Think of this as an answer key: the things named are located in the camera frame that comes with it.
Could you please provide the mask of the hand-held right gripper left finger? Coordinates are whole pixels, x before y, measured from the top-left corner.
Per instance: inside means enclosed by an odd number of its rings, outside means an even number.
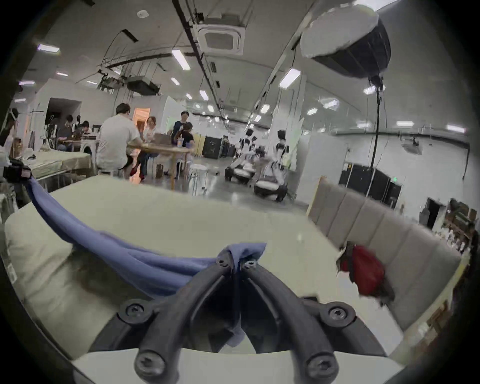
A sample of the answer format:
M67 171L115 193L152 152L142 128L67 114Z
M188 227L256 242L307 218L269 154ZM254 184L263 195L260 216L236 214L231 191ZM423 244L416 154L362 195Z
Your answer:
M175 295L124 302L96 337L90 352L138 348L133 367L142 381L176 381L192 317L219 287L231 281L235 267L232 253L224 250L213 265L197 273Z

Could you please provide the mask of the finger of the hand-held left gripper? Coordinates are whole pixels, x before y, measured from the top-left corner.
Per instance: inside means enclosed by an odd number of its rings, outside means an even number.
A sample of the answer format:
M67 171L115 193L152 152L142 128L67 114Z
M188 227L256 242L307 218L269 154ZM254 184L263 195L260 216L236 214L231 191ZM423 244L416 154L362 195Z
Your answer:
M33 178L32 170L18 159L9 159L7 166L3 167L3 178L8 183L26 183Z

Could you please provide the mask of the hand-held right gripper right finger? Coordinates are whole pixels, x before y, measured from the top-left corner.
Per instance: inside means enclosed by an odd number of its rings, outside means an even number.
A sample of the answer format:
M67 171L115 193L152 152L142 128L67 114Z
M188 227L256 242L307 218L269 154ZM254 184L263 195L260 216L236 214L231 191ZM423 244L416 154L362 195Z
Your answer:
M276 350L288 346L302 381L334 381L340 371L335 352L387 357L381 343L351 305L298 297L253 258L242 261L238 272L244 287L254 292L279 330L271 347Z

